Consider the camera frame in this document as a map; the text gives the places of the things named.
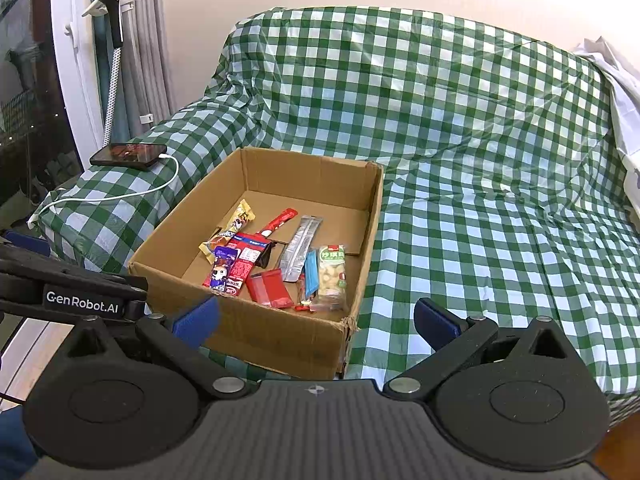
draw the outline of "cardboard box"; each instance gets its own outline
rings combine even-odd
[[[271,235],[278,242],[267,269],[278,265],[302,215],[320,216],[312,247],[344,244],[348,312],[277,310],[240,296],[220,294],[220,325],[206,346],[252,364],[307,379],[332,379],[344,369],[367,283],[382,200],[382,167],[297,152],[244,148],[207,175],[156,228],[129,261],[129,272],[145,276],[148,303],[172,314],[211,295],[202,281],[210,264],[198,249],[224,227],[241,199],[257,232],[287,207],[298,216]],[[255,268],[252,274],[262,269]],[[287,283],[295,301],[296,285]]]

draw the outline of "green label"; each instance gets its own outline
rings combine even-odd
[[[344,259],[344,251],[324,250],[320,253],[320,259],[324,261],[336,262]]]

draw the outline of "hanging cord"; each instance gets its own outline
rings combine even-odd
[[[69,198],[61,198],[60,200],[55,200],[54,202],[51,202],[50,204],[47,204],[46,206],[44,206],[40,211],[36,211],[33,215],[31,215],[31,218],[29,218],[29,221],[27,222],[27,225],[29,227],[29,229],[33,229],[33,227],[35,226],[36,221],[38,220],[38,217],[43,214],[47,209],[63,203],[63,202],[89,202],[92,204],[98,203],[98,202],[108,202],[109,200],[121,200],[123,198],[131,198],[133,196],[141,196],[141,195],[146,195],[147,193],[153,193],[155,191],[160,191],[161,189],[167,187],[169,184],[171,184],[175,178],[178,176],[178,171],[180,170],[180,163],[178,162],[178,159],[176,159],[173,155],[167,155],[166,153],[161,153],[159,156],[159,158],[172,158],[175,162],[175,173],[174,176],[171,177],[171,180],[169,182],[165,182],[164,184],[162,184],[162,186],[158,186],[155,187],[153,189],[149,189],[146,191],[140,191],[137,193],[129,193],[126,195],[120,195],[120,196],[110,196],[110,197],[106,197],[106,198],[74,198],[74,197],[69,197]]]
[[[102,147],[111,142],[111,129],[113,128],[113,114],[116,107],[116,94],[118,92],[118,76],[120,75],[120,47],[113,49],[113,62],[111,63],[111,76],[109,79],[109,97],[107,99],[107,113],[104,118],[104,142]]]

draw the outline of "red wrapper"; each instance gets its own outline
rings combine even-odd
[[[238,233],[229,240],[226,247],[238,249],[239,254],[226,277],[225,292],[233,296],[240,293],[244,280],[270,242],[261,234]]]
[[[271,233],[273,233],[278,227],[281,227],[284,223],[291,220],[297,214],[298,212],[295,209],[288,207],[258,232],[265,237],[271,236]]]
[[[280,269],[266,270],[247,278],[246,288],[256,303],[273,308],[289,308],[293,301],[282,281]]]

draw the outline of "yellow snack package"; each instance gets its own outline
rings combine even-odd
[[[236,233],[240,232],[240,230],[253,219],[255,219],[255,214],[251,211],[251,206],[248,205],[245,199],[242,199],[231,215],[225,229],[200,244],[200,250],[207,257],[211,265],[216,261],[213,250],[217,246],[225,246]]]

